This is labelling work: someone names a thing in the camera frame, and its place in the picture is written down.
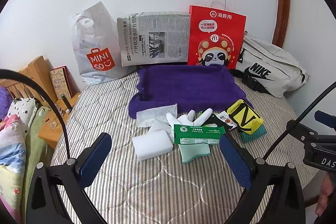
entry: person's hand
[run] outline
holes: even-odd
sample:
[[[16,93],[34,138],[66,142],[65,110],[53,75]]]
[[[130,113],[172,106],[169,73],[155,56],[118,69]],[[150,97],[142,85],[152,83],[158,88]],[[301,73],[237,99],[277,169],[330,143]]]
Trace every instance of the person's hand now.
[[[330,175],[327,173],[322,181],[320,189],[320,198],[316,205],[315,213],[321,216],[328,206],[329,196],[333,193],[335,186],[332,184]]]

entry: light green cloth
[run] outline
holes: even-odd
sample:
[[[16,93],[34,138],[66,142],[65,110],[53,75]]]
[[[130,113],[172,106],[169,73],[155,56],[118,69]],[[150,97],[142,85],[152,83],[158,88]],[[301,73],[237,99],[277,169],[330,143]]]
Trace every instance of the light green cloth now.
[[[183,164],[187,164],[197,157],[209,156],[211,154],[207,143],[179,144],[178,146]]]
[[[35,118],[31,124],[30,130],[26,137],[26,173],[22,186],[21,197],[21,219],[22,223],[26,223],[26,205],[29,193],[30,183],[37,163],[42,161],[46,166],[50,165],[54,150],[37,135],[42,126],[45,115],[50,111],[48,107],[41,107],[37,110]]]

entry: melamine sponge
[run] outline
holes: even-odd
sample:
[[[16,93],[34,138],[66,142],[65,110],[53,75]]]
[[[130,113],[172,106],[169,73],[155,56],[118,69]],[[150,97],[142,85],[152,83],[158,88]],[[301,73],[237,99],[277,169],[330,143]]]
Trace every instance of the melamine sponge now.
[[[133,137],[132,142],[139,161],[154,158],[173,150],[173,144],[165,130]]]

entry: yellow cloth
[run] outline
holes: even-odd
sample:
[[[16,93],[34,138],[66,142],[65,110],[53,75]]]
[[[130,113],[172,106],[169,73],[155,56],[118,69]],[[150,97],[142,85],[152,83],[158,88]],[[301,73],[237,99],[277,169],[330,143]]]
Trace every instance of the yellow cloth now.
[[[227,109],[229,117],[247,134],[253,134],[263,123],[263,118],[242,99]]]

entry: striped bedsheet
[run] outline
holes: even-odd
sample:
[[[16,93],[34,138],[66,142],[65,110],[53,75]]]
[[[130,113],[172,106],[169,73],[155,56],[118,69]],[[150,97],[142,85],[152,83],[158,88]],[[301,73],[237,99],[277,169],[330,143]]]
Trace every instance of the striped bedsheet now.
[[[254,92],[235,79],[248,100],[264,118],[266,136],[243,144],[237,131],[232,135],[253,157],[264,155],[268,147],[285,130],[295,113],[285,98]],[[224,223],[237,205],[243,191],[218,146],[211,155],[183,165],[178,145],[171,153],[138,162],[131,138],[145,134],[128,116],[128,102],[137,92],[138,75],[131,73],[119,80],[87,86],[67,122],[70,153],[77,157],[101,132],[112,137],[112,149],[93,184],[85,188],[95,207],[107,223]],[[302,187],[317,172],[302,163],[303,145],[287,136],[269,156],[268,163],[293,162]],[[52,165],[66,161],[64,138],[55,150]],[[265,210],[271,193],[268,187],[263,202],[253,218],[256,223]],[[80,223],[63,187],[60,193],[74,223]]]

